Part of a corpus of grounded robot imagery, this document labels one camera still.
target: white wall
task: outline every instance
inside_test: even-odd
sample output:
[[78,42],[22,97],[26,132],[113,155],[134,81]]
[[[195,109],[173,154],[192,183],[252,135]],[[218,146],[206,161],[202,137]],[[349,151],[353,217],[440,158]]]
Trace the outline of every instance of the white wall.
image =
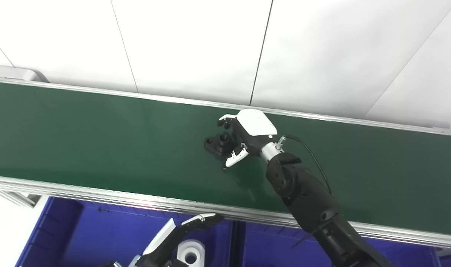
[[451,127],[451,0],[270,7],[0,1],[0,65],[54,83],[245,105],[254,91],[255,106]]
[[22,208],[0,197],[0,267],[15,266],[46,200],[42,197],[34,208]]

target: white robotic hand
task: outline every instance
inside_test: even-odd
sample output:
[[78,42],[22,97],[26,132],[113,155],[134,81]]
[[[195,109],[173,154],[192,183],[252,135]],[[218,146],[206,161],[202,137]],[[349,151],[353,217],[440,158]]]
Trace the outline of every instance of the white robotic hand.
[[241,140],[226,159],[225,168],[233,166],[248,154],[267,161],[271,156],[283,152],[275,148],[276,143],[273,141],[277,129],[260,110],[244,109],[237,115],[226,114],[219,118],[217,125],[224,126],[226,130],[232,127],[233,133]]

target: black plastic part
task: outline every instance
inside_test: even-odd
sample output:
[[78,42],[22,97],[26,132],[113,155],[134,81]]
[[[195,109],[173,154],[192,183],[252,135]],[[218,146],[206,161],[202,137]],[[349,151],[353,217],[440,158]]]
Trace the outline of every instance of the black plastic part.
[[266,178],[300,227],[313,233],[336,267],[393,267],[344,219],[337,201],[299,158],[273,157]]
[[271,136],[272,138],[270,138],[270,135],[258,135],[258,136],[249,135],[246,129],[242,127],[239,120],[235,118],[225,118],[224,120],[220,120],[217,122],[217,126],[222,125],[226,130],[232,126],[232,132],[234,133],[234,136],[237,136],[241,139],[241,142],[243,142],[247,147],[246,149],[247,152],[249,152],[249,154],[251,155],[260,156],[260,149],[264,145],[273,142],[274,136]]
[[236,146],[237,144],[228,133],[210,136],[204,140],[204,148],[218,156],[230,155]]

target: black cable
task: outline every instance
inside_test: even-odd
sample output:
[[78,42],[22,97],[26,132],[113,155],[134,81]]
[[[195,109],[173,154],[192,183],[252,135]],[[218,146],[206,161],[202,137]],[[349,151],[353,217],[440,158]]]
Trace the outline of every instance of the black cable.
[[321,167],[321,165],[319,165],[319,162],[317,162],[317,159],[315,157],[315,155],[313,154],[313,152],[311,151],[311,149],[305,144],[305,142],[303,142],[300,138],[293,136],[293,135],[284,135],[285,138],[290,138],[292,140],[295,140],[296,142],[299,142],[300,144],[303,145],[303,147],[306,148],[306,150],[308,150],[308,153],[310,153],[311,157],[313,158],[317,168],[319,169],[319,172],[321,173],[321,175],[323,176],[324,182],[326,183],[327,189],[329,191],[329,193],[331,194],[331,196],[333,195],[333,192],[331,191],[331,186],[329,186],[329,181],[327,180],[326,174],[324,174],[324,170]]

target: black mechanical part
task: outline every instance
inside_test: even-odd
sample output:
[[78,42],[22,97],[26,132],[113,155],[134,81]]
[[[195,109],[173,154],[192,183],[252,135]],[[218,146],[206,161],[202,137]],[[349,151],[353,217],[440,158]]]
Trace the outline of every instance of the black mechanical part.
[[188,264],[180,260],[171,260],[173,250],[183,241],[183,239],[193,230],[209,230],[211,226],[216,226],[224,220],[221,214],[206,218],[197,218],[196,220],[187,221],[180,226],[176,226],[173,231],[158,245],[151,253],[141,256],[135,263],[137,267],[187,267]]
[[204,140],[204,148],[218,156],[228,156],[237,144],[232,140],[228,133],[217,136],[210,136]]
[[394,266],[354,230],[337,201],[298,157],[289,153],[274,156],[266,178],[300,227],[313,233],[336,267]]
[[260,157],[260,150],[266,144],[272,142],[272,139],[268,135],[252,136],[242,127],[239,120],[233,118],[225,118],[217,122],[218,126],[224,126],[224,129],[228,129],[232,126],[232,132],[234,136],[238,136],[241,141],[246,145],[247,152],[249,154]]

